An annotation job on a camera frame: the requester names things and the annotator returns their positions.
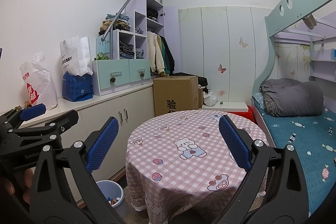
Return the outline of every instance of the pink checkered tablecloth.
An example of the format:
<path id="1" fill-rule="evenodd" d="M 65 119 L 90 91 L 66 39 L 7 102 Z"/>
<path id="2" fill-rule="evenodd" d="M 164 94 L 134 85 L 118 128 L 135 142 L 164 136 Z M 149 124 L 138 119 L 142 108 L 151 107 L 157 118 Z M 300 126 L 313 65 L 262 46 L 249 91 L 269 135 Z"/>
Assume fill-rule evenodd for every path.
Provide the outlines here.
<path id="1" fill-rule="evenodd" d="M 147 209 L 151 224 L 166 224 L 191 207 L 212 220 L 237 191 L 246 172 L 234 161 L 218 129 L 227 114 L 237 128 L 267 145 L 250 120 L 226 112 L 188 110 L 155 117 L 128 139 L 126 176 L 132 206 Z"/>

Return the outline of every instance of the red stool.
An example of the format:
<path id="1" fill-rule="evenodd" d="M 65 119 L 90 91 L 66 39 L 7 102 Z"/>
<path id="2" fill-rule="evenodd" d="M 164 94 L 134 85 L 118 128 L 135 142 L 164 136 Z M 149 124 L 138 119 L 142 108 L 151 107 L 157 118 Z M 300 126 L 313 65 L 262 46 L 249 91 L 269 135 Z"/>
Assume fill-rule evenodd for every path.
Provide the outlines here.
<path id="1" fill-rule="evenodd" d="M 253 112 L 252 112 L 252 107 L 250 106 L 247 106 L 248 107 L 248 112 L 229 112 L 229 113 L 232 113 L 232 114 L 236 114 L 238 116 L 242 116 L 246 119 L 249 119 L 250 121 L 254 122 L 255 123 L 255 119 L 254 119 L 254 116 L 253 116 Z"/>

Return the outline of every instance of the metal handrail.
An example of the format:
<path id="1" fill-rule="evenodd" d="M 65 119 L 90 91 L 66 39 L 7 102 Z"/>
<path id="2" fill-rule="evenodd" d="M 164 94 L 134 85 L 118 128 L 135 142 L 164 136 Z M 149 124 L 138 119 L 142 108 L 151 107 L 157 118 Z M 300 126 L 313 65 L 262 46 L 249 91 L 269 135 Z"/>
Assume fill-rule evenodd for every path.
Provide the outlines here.
<path id="1" fill-rule="evenodd" d="M 115 15 L 115 18 L 112 20 L 110 26 L 107 28 L 106 32 L 104 33 L 103 37 L 101 38 L 102 41 L 105 41 L 107 35 L 111 31 L 111 28 L 113 28 L 114 23 L 117 21 L 117 19 L 121 15 L 122 11 L 126 8 L 127 4 L 129 4 L 130 1 L 131 0 L 127 0 L 125 2 L 125 4 L 121 7 L 121 9 L 119 10 L 119 12 Z M 112 50 L 113 50 L 112 39 L 110 39 L 110 55 L 112 54 Z"/>

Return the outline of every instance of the drawer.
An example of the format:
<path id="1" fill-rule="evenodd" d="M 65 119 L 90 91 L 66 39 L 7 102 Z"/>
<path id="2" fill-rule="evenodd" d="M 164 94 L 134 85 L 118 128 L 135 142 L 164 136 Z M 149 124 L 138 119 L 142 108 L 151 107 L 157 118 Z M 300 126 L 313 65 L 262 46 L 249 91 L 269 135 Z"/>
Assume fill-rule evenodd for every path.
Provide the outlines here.
<path id="1" fill-rule="evenodd" d="M 101 90 L 130 83 L 128 60 L 99 60 L 97 65 Z M 110 82 L 111 74 L 115 77 L 114 83 Z"/>
<path id="2" fill-rule="evenodd" d="M 132 82 L 137 82 L 151 77 L 151 71 L 149 67 L 148 59 L 130 59 L 129 60 L 129 75 Z"/>

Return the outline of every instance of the cardboard box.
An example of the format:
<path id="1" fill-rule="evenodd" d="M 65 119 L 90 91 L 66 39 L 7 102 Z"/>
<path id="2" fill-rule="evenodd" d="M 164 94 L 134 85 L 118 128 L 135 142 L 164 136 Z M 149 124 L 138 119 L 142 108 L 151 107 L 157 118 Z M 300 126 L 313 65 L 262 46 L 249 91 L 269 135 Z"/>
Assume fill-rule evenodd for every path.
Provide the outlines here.
<path id="1" fill-rule="evenodd" d="M 203 106 L 203 89 L 198 90 L 198 108 L 202 108 Z"/>
<path id="2" fill-rule="evenodd" d="M 198 77 L 167 76 L 153 80 L 155 116 L 198 109 Z"/>

